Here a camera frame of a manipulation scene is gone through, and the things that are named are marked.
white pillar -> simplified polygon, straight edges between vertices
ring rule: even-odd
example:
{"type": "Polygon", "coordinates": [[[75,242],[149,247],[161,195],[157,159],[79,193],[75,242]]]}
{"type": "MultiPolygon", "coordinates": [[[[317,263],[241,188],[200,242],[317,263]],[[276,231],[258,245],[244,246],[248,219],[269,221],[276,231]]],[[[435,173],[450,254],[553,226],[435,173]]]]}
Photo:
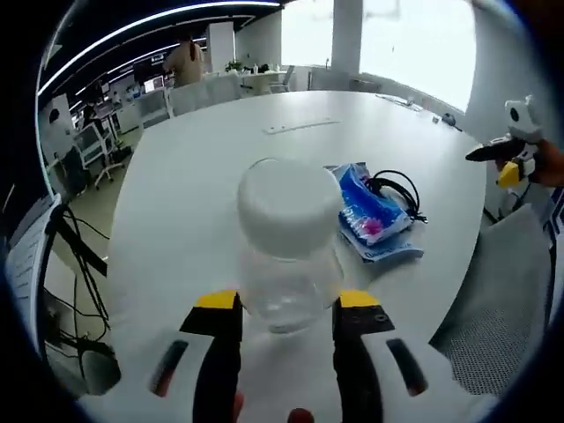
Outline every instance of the white pillar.
{"type": "Polygon", "coordinates": [[[233,22],[210,24],[207,29],[207,46],[211,71],[225,71],[226,65],[235,59],[233,22]]]}
{"type": "Polygon", "coordinates": [[[332,69],[359,73],[361,38],[362,0],[334,0],[332,69]]]}

blue package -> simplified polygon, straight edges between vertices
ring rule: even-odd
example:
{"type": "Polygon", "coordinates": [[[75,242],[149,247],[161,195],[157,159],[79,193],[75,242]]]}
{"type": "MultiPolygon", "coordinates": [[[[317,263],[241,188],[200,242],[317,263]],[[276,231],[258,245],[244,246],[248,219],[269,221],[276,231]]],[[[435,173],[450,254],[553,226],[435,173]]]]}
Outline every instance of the blue package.
{"type": "Polygon", "coordinates": [[[345,201],[339,220],[351,229],[360,243],[374,246],[412,224],[410,217],[395,201],[368,190],[363,181],[370,175],[364,164],[346,165],[333,172],[339,179],[345,201]]]}
{"type": "Polygon", "coordinates": [[[359,242],[348,226],[343,226],[339,222],[339,229],[345,241],[351,244],[356,252],[359,253],[364,263],[376,263],[392,256],[396,259],[400,257],[405,259],[421,258],[424,254],[422,249],[408,241],[410,231],[404,231],[371,247],[367,247],[359,242]]]}

ceiling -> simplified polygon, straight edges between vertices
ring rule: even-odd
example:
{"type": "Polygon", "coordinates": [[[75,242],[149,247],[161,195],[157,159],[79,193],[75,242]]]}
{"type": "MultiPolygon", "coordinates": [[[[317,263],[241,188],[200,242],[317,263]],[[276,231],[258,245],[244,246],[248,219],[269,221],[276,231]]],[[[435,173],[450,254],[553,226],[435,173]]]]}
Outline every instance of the ceiling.
{"type": "MultiPolygon", "coordinates": [[[[278,2],[258,0],[258,2],[286,4],[288,0],[278,2]]],[[[85,85],[97,78],[101,78],[102,82],[109,81],[118,73],[106,75],[106,72],[145,53],[174,44],[178,41],[179,34],[190,33],[193,38],[201,38],[204,37],[205,29],[210,23],[226,20],[234,22],[234,30],[237,32],[254,20],[279,10],[279,7],[261,4],[228,4],[174,12],[134,26],[102,42],[61,72],[52,82],[49,81],[63,66],[86,48],[124,26],[163,11],[212,3],[212,1],[202,0],[159,0],[158,2],[154,0],[80,0],[76,2],[73,6],[74,10],[55,39],[55,44],[61,47],[48,60],[41,74],[40,87],[43,88],[46,83],[48,86],[40,91],[40,101],[45,102],[53,96],[67,93],[69,103],[73,104],[80,100],[80,95],[75,96],[75,93],[85,85]]]]}

white table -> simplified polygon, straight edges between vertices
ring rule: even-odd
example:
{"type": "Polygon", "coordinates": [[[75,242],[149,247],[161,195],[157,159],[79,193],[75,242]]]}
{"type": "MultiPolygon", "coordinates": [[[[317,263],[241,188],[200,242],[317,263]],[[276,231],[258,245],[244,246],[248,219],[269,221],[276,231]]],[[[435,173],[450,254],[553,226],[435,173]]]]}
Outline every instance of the white table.
{"type": "MultiPolygon", "coordinates": [[[[456,298],[479,233],[486,167],[464,160],[474,145],[427,114],[369,93],[255,97],[147,129],[109,244],[112,340],[122,371],[160,330],[179,328],[199,295],[237,286],[237,184],[246,168],[272,156],[317,166],[364,160],[372,172],[396,169],[413,179],[429,219],[412,237],[423,258],[384,272],[342,242],[337,250],[345,283],[377,296],[397,328],[427,342],[456,298]],[[327,118],[340,122],[287,131],[327,118]]],[[[310,330],[281,337],[246,319],[241,421],[286,421],[294,407],[308,408],[316,421],[341,421],[330,320],[328,312],[310,330]]]]}

gray chair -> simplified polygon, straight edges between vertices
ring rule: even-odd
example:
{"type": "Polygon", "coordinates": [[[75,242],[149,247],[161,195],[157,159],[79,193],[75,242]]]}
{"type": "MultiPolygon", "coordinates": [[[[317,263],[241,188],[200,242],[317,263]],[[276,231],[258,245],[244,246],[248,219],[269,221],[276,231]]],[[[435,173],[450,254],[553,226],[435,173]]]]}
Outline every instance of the gray chair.
{"type": "Polygon", "coordinates": [[[82,166],[84,169],[89,168],[94,161],[102,160],[102,170],[94,186],[99,188],[101,179],[106,176],[111,182],[113,181],[110,171],[119,167],[125,167],[123,163],[112,164],[110,153],[115,149],[113,138],[109,131],[101,135],[96,128],[95,122],[87,125],[75,137],[74,143],[80,154],[82,166]]]}
{"type": "Polygon", "coordinates": [[[463,286],[431,345],[472,394],[499,396],[545,331],[549,243],[527,204],[479,236],[463,286]]]}
{"type": "Polygon", "coordinates": [[[171,90],[169,99],[174,116],[206,108],[211,103],[205,82],[175,88],[171,90]]]}
{"type": "Polygon", "coordinates": [[[228,101],[242,98],[241,82],[239,77],[230,73],[224,77],[216,77],[205,80],[210,105],[226,103],[228,101]]]}
{"type": "Polygon", "coordinates": [[[270,84],[271,94],[290,92],[290,78],[292,77],[294,69],[295,66],[288,66],[288,70],[286,71],[282,82],[273,82],[270,84]]]}
{"type": "Polygon", "coordinates": [[[135,99],[141,126],[146,129],[170,118],[165,90],[155,90],[135,99]]]}
{"type": "Polygon", "coordinates": [[[345,72],[313,68],[309,72],[309,91],[351,91],[351,77],[345,72]]]}

